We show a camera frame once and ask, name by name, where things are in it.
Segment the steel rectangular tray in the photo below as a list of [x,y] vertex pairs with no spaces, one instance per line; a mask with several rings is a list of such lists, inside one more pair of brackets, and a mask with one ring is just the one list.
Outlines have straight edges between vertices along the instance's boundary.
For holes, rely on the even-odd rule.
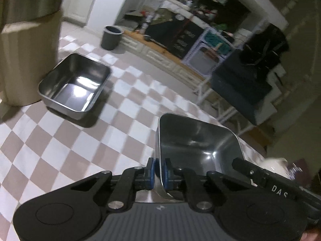
[[167,190],[165,160],[173,167],[187,167],[198,175],[217,171],[245,183],[250,180],[235,171],[232,161],[245,159],[238,137],[228,128],[191,117],[165,113],[158,120],[155,141],[155,191],[168,200],[182,200],[176,190]]
[[39,83],[38,94],[48,108],[80,120],[92,110],[111,74],[108,65],[72,53]]

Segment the silver balloon-dog figurine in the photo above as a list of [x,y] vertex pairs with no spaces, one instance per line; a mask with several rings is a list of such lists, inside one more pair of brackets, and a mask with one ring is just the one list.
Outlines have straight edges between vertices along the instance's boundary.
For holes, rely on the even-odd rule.
[[297,166],[295,163],[288,164],[287,169],[288,169],[289,178],[292,181],[295,181],[296,177],[303,172],[301,167]]

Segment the white cat-shaped ceramic cover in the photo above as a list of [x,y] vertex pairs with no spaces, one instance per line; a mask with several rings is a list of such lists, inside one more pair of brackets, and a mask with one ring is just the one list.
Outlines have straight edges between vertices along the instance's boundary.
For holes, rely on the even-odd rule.
[[290,173],[287,168],[288,162],[285,158],[266,158],[258,164],[262,169],[269,170],[287,179],[290,179]]

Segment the checkered tablecloth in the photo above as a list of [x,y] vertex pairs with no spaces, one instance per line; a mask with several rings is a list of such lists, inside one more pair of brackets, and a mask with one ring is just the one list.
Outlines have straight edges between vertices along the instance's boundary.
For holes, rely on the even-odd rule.
[[173,89],[178,80],[145,61],[130,62],[123,55],[63,35],[59,58],[71,52],[112,67],[106,90],[85,120],[70,121],[43,102],[21,108],[1,104],[1,240],[17,240],[13,214],[33,197],[102,170],[120,174],[146,164],[154,153],[162,114],[218,123]]

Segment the dark blue folding chair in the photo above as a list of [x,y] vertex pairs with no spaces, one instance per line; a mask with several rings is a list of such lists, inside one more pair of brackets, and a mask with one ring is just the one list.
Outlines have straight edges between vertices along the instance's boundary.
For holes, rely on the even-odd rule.
[[258,126],[277,112],[272,104],[270,72],[262,61],[255,63],[242,50],[235,50],[212,71],[211,89],[250,124]]

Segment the poizon storage box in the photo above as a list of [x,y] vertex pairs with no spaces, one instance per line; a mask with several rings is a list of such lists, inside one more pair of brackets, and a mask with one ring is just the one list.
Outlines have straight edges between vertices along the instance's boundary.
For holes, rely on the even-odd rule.
[[207,28],[183,58],[182,63],[202,77],[208,77],[215,68],[235,50],[235,47],[215,28]]

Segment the black have-a-nice-day cloth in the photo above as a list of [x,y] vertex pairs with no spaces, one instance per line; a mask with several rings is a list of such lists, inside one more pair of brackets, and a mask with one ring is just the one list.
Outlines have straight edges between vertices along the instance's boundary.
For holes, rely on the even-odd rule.
[[152,40],[179,59],[187,55],[202,33],[203,29],[190,19],[165,8],[156,11],[145,31]]

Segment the grey waste bin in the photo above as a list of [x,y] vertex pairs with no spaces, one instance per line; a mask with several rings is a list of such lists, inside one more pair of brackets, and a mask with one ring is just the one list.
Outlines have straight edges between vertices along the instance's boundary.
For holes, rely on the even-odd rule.
[[103,30],[101,48],[112,51],[117,48],[124,31],[118,26],[108,25]]

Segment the black jacket on chair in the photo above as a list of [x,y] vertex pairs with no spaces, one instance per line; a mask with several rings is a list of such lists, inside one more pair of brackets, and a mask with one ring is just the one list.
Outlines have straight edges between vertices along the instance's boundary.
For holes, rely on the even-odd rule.
[[244,44],[239,59],[247,66],[271,70],[281,62],[282,54],[289,50],[290,46],[282,30],[269,24],[264,31],[254,34]]

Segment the beige thermos jug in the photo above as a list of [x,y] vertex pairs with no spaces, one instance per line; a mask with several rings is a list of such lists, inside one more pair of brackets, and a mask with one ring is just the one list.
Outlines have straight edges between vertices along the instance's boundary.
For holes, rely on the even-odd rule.
[[55,66],[63,0],[1,0],[1,100],[39,101],[38,84]]

